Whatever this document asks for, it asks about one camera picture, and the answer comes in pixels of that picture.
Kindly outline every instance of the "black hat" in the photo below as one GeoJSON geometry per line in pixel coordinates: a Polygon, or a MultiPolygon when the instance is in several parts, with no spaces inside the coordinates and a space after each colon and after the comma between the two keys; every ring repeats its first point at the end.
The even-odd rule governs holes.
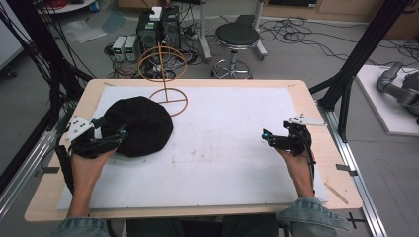
{"type": "Polygon", "coordinates": [[[161,150],[173,131],[166,109],[145,97],[116,101],[104,115],[102,137],[115,134],[124,124],[128,137],[117,152],[128,156],[144,156],[161,150]]]}

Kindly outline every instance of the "floor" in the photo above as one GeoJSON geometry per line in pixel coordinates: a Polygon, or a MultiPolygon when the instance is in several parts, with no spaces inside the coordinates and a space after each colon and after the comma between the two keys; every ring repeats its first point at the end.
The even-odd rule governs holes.
{"type": "MultiPolygon", "coordinates": [[[[84,43],[78,41],[70,43],[73,50],[97,78],[107,78],[113,69],[110,58],[104,53],[104,48],[113,42],[116,36],[135,33],[137,18],[135,13],[122,12],[119,15],[113,8],[109,8],[96,14],[91,14],[88,10],[62,14],[59,20],[62,25],[83,20],[92,28],[103,26],[107,29],[104,37],[84,43]]],[[[207,19],[206,30],[212,27],[215,29],[220,21],[224,19],[217,17],[207,19]]],[[[352,23],[327,23],[328,26],[326,26],[317,22],[294,22],[295,24],[303,23],[306,33],[308,33],[307,29],[313,33],[322,33],[299,34],[300,37],[305,36],[306,40],[324,45],[320,47],[319,44],[290,43],[289,41],[286,43],[279,35],[275,39],[272,33],[264,29],[273,27],[278,23],[277,21],[278,19],[263,19],[262,21],[264,27],[261,28],[262,43],[269,53],[265,60],[261,61],[259,55],[253,51],[242,52],[238,55],[241,60],[250,65],[255,80],[300,79],[308,87],[314,86],[335,75],[344,63],[344,60],[335,56],[325,55],[324,51],[327,49],[324,46],[330,48],[335,54],[348,55],[355,43],[347,40],[358,40],[366,29],[365,25],[352,23]],[[340,39],[323,34],[333,35],[340,39]]],[[[211,78],[212,65],[221,58],[229,56],[227,50],[216,45],[212,37],[213,31],[208,32],[207,35],[213,57],[212,62],[188,67],[183,78],[211,78]]],[[[63,48],[61,39],[56,42],[63,48]]],[[[381,45],[393,46],[388,41],[383,41],[381,45]]],[[[194,46],[200,49],[197,42],[194,42],[194,46]]],[[[415,63],[409,67],[419,68],[419,62],[394,48],[378,47],[371,60],[368,64],[386,64],[399,60],[405,64],[415,63]]],[[[22,53],[10,65],[17,72],[17,77],[7,78],[2,74],[0,78],[0,108],[2,108],[0,172],[6,169],[7,164],[31,134],[49,106],[48,87],[31,60],[22,53]]],[[[324,92],[317,93],[313,95],[313,98],[320,99],[323,94],[324,92]]],[[[347,127],[349,144],[387,236],[419,236],[419,225],[417,225],[419,222],[417,202],[419,198],[419,186],[417,186],[419,137],[387,135],[357,82],[353,84],[347,127]]],[[[28,181],[7,215],[1,220],[2,236],[33,236],[34,233],[42,236],[50,233],[57,226],[58,223],[29,223],[24,219],[24,213],[40,179],[32,177],[28,181]]],[[[364,219],[360,210],[339,212],[349,218],[349,211],[354,218],[364,219]]],[[[365,223],[358,222],[356,225],[357,228],[352,233],[339,232],[339,236],[371,235],[365,223]]]]}

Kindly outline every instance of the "human hand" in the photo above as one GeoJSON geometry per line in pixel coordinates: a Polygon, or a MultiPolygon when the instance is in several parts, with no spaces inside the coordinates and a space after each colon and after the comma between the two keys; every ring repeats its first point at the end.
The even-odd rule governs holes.
{"type": "Polygon", "coordinates": [[[300,198],[314,197],[313,185],[311,182],[310,166],[308,164],[308,152],[304,150],[300,155],[294,156],[285,150],[275,150],[284,158],[287,170],[296,188],[300,198]]]}
{"type": "Polygon", "coordinates": [[[67,217],[88,216],[90,198],[102,169],[115,150],[101,154],[96,159],[83,158],[75,153],[71,155],[74,191],[67,217]]]}

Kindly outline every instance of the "denim sleeve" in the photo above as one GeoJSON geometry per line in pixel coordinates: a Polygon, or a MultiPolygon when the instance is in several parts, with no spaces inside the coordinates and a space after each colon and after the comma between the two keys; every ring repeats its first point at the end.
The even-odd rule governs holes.
{"type": "Polygon", "coordinates": [[[277,219],[289,227],[293,237],[337,236],[335,229],[351,231],[348,220],[322,206],[315,197],[302,197],[277,213],[277,219]]]}
{"type": "Polygon", "coordinates": [[[97,218],[66,218],[48,237],[109,237],[106,222],[97,218]]]}

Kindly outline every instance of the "stool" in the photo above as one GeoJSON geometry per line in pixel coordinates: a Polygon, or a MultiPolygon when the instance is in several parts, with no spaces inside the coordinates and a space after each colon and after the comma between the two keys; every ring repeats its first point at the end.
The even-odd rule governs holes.
{"type": "Polygon", "coordinates": [[[246,63],[237,60],[237,51],[251,49],[259,41],[258,32],[252,27],[239,23],[228,23],[215,31],[215,40],[231,49],[230,59],[223,59],[213,68],[211,75],[222,78],[252,79],[252,73],[246,63]]]}

